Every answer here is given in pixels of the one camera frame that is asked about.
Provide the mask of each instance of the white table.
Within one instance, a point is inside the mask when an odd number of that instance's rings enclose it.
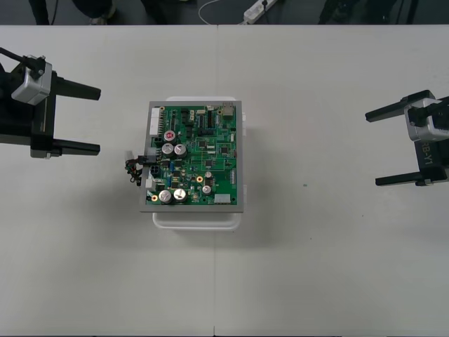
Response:
[[[0,334],[449,334],[449,184],[376,187],[417,164],[402,118],[364,117],[449,94],[449,27],[58,29],[0,37],[102,89],[59,99],[56,121],[102,152],[0,147]],[[235,233],[160,231],[138,213],[123,151],[170,95],[243,101]]]

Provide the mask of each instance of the component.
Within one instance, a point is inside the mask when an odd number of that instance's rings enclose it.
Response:
[[[171,145],[170,143],[166,143],[166,144],[162,145],[162,154],[165,157],[173,156],[173,152],[174,152],[174,148],[173,148],[173,145]]]
[[[156,146],[162,146],[162,145],[163,145],[163,139],[162,139],[162,137],[155,137],[155,139],[154,139],[154,144],[155,144]]]
[[[178,188],[173,193],[173,196],[174,196],[176,202],[184,202],[187,199],[187,193],[182,188]]]
[[[156,182],[153,180],[153,178],[146,179],[145,188],[151,192],[156,191]]]
[[[203,188],[201,189],[203,192],[203,195],[209,195],[210,193],[212,193],[212,189],[210,188],[210,186],[203,186]]]
[[[212,112],[208,111],[208,128],[213,128],[213,126],[214,126],[214,123],[212,120]]]
[[[149,172],[154,177],[159,177],[161,175],[161,170],[159,169],[159,166],[150,166]]]
[[[230,194],[216,194],[213,200],[214,204],[230,204],[231,195]]]
[[[161,200],[162,204],[169,204],[172,201],[172,196],[169,190],[164,190],[159,193],[159,200]]]
[[[234,116],[234,104],[224,103],[222,108],[222,116],[224,118],[229,118]]]
[[[187,149],[184,144],[175,146],[175,153],[178,158],[184,158],[187,155]]]
[[[191,126],[185,127],[185,136],[187,138],[192,138],[192,127]]]
[[[175,144],[176,134],[174,131],[168,130],[164,133],[163,139],[170,144]]]

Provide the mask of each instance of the electrolytic capacitor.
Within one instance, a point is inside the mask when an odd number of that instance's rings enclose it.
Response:
[[[184,202],[187,199],[187,193],[182,189],[178,188],[175,193],[173,193],[176,202]]]
[[[212,189],[210,188],[210,186],[207,185],[203,186],[202,191],[204,195],[209,195],[210,193],[212,193]]]
[[[170,143],[165,143],[164,145],[162,145],[162,153],[165,157],[173,156],[173,150],[173,145],[171,145]]]
[[[164,133],[163,139],[170,144],[175,144],[176,133],[174,131],[168,130]]]
[[[187,148],[184,144],[178,144],[175,146],[175,153],[178,158],[184,158],[187,156]]]
[[[169,204],[171,203],[171,193],[169,190],[164,190],[159,193],[159,200],[161,200],[162,204]]]

